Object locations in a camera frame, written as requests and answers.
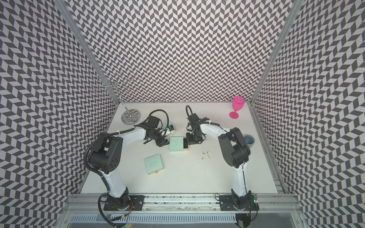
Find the mint green drawer jewelry box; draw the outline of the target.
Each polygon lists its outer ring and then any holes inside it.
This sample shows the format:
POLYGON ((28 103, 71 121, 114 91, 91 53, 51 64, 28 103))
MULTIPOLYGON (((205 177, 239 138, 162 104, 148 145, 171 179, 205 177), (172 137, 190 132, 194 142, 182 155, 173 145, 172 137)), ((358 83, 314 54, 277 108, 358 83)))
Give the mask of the mint green drawer jewelry box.
POLYGON ((187 152, 188 142, 185 137, 171 137, 169 143, 170 152, 187 152))

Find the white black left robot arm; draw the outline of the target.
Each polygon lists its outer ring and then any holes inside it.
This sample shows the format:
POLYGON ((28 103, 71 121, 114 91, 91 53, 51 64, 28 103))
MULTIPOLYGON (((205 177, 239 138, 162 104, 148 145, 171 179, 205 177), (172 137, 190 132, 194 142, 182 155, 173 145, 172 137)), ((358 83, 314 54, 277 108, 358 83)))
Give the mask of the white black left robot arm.
POLYGON ((112 209, 131 209, 128 188, 118 171, 123 147, 139 140, 145 140, 145 143, 155 141, 158 147, 168 145, 166 136, 169 125, 168 113, 157 109, 130 129, 100 134, 84 152, 84 165, 102 179, 107 189, 106 203, 112 209))

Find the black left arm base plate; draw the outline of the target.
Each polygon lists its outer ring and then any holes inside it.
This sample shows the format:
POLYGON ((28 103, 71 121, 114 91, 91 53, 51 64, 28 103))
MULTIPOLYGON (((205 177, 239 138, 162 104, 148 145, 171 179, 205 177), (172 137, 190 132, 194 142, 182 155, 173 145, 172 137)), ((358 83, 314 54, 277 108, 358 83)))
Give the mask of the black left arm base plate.
POLYGON ((104 211, 141 211, 144 205, 144 195, 132 195, 120 198, 107 196, 104 211))

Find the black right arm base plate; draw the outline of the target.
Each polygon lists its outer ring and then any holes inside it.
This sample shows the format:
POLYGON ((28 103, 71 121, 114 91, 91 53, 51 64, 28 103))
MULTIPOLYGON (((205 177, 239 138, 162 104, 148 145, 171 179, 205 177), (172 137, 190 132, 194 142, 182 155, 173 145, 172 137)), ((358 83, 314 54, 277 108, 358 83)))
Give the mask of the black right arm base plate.
POLYGON ((256 195, 234 197, 232 195, 217 195, 221 211, 259 211, 256 195))

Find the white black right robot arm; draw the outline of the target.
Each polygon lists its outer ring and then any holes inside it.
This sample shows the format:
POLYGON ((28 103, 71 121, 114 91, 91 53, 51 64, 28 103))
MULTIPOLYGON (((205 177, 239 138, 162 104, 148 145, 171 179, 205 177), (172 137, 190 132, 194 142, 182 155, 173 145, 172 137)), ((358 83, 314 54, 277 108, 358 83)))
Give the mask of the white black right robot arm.
POLYGON ((189 145, 201 144, 206 136, 210 136, 219 142, 221 153, 225 162, 232 167, 232 202, 239 210, 252 210, 253 196, 247 181, 247 165, 251 154, 244 136, 239 128, 226 129, 218 123, 213 123, 209 118, 199 118, 193 113, 191 107, 185 107, 187 127, 186 134, 189 145))

